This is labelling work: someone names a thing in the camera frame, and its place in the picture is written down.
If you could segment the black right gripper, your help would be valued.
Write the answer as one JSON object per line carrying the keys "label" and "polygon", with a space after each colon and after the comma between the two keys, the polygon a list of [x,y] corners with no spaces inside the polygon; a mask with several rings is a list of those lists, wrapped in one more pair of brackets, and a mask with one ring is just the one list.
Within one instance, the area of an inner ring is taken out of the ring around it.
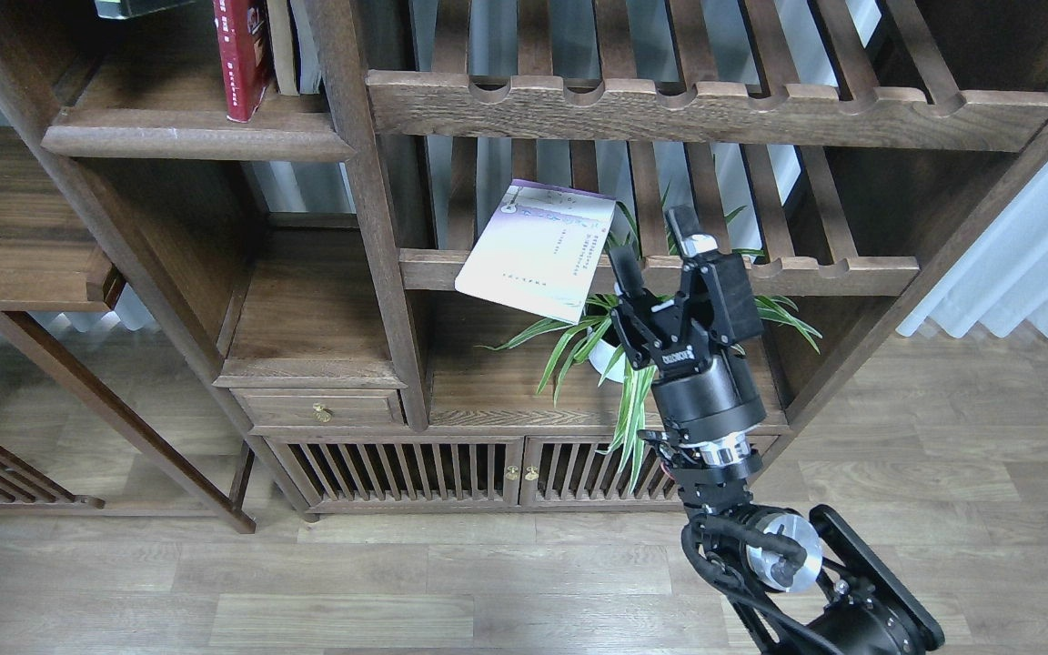
{"label": "black right gripper", "polygon": [[680,290],[669,301],[645,288],[632,246],[612,246],[609,261],[619,306],[612,311],[635,369],[656,366],[654,401],[665,425],[698,445],[760,424],[766,416],[748,362],[733,352],[761,335],[762,323],[743,257],[717,252],[690,205],[665,208],[682,258]]}

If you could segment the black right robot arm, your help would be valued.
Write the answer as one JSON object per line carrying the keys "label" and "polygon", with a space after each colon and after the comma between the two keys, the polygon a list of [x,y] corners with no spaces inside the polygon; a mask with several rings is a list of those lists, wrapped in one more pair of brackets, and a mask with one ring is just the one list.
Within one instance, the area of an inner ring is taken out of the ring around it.
{"label": "black right robot arm", "polygon": [[840,514],[754,503],[748,481],[762,463],[746,434],[766,411],[735,349],[762,332],[751,283],[743,258],[721,253],[693,208],[670,208],[665,219],[683,260],[678,294],[651,293],[635,253],[615,247],[612,316],[633,368],[657,374],[651,390],[664,430],[643,439],[678,484],[690,564],[732,602],[764,654],[937,650],[939,623]]}

